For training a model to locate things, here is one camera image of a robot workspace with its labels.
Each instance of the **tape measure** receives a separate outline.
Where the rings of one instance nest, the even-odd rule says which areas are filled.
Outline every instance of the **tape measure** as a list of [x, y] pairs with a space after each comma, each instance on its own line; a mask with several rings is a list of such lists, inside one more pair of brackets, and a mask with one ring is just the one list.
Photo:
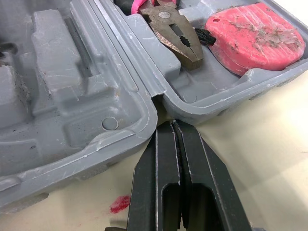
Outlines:
[[305, 42], [296, 28], [263, 3], [232, 7], [209, 17], [215, 57], [240, 76], [252, 68], [281, 71], [299, 60]]

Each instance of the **circular molded mark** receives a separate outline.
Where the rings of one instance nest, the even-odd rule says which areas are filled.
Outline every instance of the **circular molded mark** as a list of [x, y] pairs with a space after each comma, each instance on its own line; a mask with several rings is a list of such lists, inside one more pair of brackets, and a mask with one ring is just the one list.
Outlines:
[[113, 117], [107, 117], [102, 122], [102, 127], [105, 130], [116, 130], [118, 126], [118, 121]]
[[187, 103], [196, 102], [197, 96], [193, 92], [187, 92], [183, 95], [183, 100]]
[[161, 18], [170, 18], [171, 14], [167, 11], [161, 11], [158, 13], [158, 16]]

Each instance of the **red stain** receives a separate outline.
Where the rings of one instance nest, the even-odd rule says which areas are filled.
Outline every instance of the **red stain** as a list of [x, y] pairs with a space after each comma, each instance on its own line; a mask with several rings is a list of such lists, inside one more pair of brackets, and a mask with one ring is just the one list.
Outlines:
[[119, 196], [111, 205], [110, 212], [115, 214], [126, 209], [130, 203], [130, 196]]

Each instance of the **gray plastic tool case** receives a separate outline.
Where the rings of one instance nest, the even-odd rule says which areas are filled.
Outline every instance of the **gray plastic tool case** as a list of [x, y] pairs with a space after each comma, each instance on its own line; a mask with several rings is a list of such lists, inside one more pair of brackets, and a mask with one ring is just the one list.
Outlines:
[[[255, 0], [182, 0], [194, 27], [213, 13]], [[273, 10], [308, 42], [308, 29]], [[110, 0], [0, 0], [0, 211], [36, 203], [55, 188], [105, 171], [154, 132], [152, 97], [196, 124], [299, 76], [308, 51], [283, 71], [230, 73], [203, 46], [186, 71], [139, 14]]]

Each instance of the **tabletop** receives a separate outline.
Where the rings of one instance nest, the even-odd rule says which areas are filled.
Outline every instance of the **tabletop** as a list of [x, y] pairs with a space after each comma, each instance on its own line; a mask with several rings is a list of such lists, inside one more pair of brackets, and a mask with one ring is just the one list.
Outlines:
[[[308, 25], [301, 0], [276, 0]], [[156, 104], [159, 123], [167, 120]], [[198, 126], [226, 164], [253, 227], [308, 229], [308, 72]], [[125, 228], [134, 167], [144, 151], [102, 174], [53, 191], [13, 215], [0, 216], [2, 231], [104, 231]]]

